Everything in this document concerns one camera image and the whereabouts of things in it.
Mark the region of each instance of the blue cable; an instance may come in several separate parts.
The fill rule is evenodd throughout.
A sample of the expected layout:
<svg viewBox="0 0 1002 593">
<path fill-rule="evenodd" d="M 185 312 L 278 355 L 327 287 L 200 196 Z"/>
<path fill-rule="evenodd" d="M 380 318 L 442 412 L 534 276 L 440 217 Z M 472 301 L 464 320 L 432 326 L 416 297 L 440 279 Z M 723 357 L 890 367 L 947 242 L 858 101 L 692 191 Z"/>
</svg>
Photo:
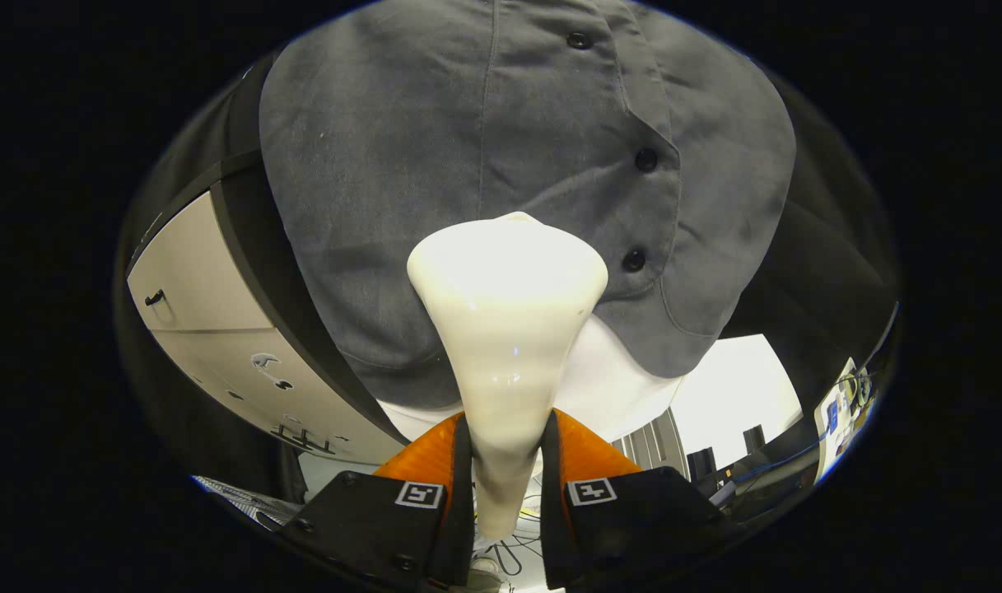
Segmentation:
<svg viewBox="0 0 1002 593">
<path fill-rule="evenodd" d="M 794 461 L 794 459 L 797 459 L 798 457 L 801 457 L 802 455 L 805 455 L 807 452 L 812 451 L 812 448 L 813 447 L 817 447 L 818 444 L 822 443 L 824 441 L 824 439 L 827 438 L 828 434 L 829 434 L 828 431 L 824 431 L 824 434 L 822 434 L 820 436 L 820 440 L 818 440 L 818 442 L 810 444 L 810 446 L 807 447 L 806 450 L 802 451 L 801 453 L 798 453 L 796 455 L 791 455 L 787 459 L 783 459 L 783 461 L 776 461 L 775 463 L 769 463 L 767 466 L 762 466 L 761 468 L 753 470 L 753 472 L 750 472 L 748 474 L 745 474 L 745 476 L 740 476 L 740 477 L 732 478 L 732 479 L 734 480 L 735 484 L 737 484 L 737 482 L 744 482 L 744 481 L 748 480 L 749 478 L 752 478 L 754 476 L 757 476 L 757 474 L 760 474 L 761 472 L 767 472 L 767 470 L 771 470 L 772 468 L 775 468 L 776 466 L 782 466 L 783 463 L 787 463 L 789 461 Z"/>
</svg>

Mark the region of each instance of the screw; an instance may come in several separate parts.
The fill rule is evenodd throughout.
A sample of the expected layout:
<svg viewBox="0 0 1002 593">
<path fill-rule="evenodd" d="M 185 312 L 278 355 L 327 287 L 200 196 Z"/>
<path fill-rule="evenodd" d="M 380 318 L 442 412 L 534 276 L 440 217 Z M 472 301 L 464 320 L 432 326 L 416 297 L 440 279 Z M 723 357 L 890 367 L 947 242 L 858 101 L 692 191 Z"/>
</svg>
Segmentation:
<svg viewBox="0 0 1002 593">
<path fill-rule="evenodd" d="M 398 564 L 399 570 L 412 572 L 417 567 L 417 563 L 405 554 L 396 554 L 393 559 L 395 560 L 395 564 Z"/>
</svg>

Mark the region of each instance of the sticker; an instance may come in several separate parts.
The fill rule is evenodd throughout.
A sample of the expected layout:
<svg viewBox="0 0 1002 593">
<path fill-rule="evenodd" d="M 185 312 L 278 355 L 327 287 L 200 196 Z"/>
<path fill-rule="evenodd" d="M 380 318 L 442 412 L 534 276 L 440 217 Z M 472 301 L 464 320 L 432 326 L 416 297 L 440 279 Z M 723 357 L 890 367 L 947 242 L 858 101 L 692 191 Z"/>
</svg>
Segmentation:
<svg viewBox="0 0 1002 593">
<path fill-rule="evenodd" d="M 437 509 L 441 501 L 440 484 L 423 484 L 423 482 L 406 482 L 395 504 L 417 509 Z"/>
<path fill-rule="evenodd" d="M 271 382 L 275 384 L 275 387 L 278 387 L 279 390 L 282 391 L 293 390 L 292 383 L 288 383 L 288 381 L 285 381 L 284 379 L 278 379 L 274 375 L 271 375 L 271 373 L 267 372 L 267 365 L 272 364 L 272 362 L 282 364 L 282 361 L 278 360 L 278 357 L 275 357 L 275 355 L 269 355 L 267 353 L 252 355 L 252 366 L 261 374 L 267 376 L 267 379 L 270 379 Z"/>
<path fill-rule="evenodd" d="M 575 507 L 584 507 L 587 504 L 609 503 L 617 500 L 614 488 L 610 487 L 610 480 L 598 478 L 597 480 L 576 480 L 567 482 L 567 489 L 570 491 L 570 503 Z"/>
</svg>

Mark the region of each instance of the drawer handle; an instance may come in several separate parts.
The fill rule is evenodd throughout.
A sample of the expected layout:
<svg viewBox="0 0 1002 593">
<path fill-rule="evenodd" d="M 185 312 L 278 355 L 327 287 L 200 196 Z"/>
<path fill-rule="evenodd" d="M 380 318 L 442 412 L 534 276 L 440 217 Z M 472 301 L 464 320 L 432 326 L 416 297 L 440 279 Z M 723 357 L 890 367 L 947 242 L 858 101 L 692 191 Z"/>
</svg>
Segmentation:
<svg viewBox="0 0 1002 593">
<path fill-rule="evenodd" d="M 157 289 L 157 293 L 155 293 L 153 296 L 146 296 L 145 298 L 145 306 L 146 306 L 146 308 L 153 307 L 153 305 L 158 304 L 161 300 L 163 300 L 163 298 L 164 298 L 164 291 L 163 291 L 163 289 L 162 288 L 161 289 Z"/>
</svg>

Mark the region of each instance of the black background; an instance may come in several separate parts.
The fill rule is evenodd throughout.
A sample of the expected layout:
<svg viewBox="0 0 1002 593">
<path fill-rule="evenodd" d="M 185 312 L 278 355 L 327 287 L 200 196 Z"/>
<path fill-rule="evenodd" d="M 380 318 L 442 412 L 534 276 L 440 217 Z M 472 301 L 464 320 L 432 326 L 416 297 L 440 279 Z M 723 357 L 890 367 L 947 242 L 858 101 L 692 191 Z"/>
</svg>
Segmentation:
<svg viewBox="0 0 1002 593">
<path fill-rule="evenodd" d="M 200 495 L 141 423 L 109 327 L 132 188 L 225 80 L 340 8 L 298 6 L 0 12 L 0 586 L 341 587 Z M 672 5 L 846 132 L 892 212 L 910 324 L 870 437 L 682 586 L 1002 590 L 1002 4 L 839 6 Z"/>
</svg>

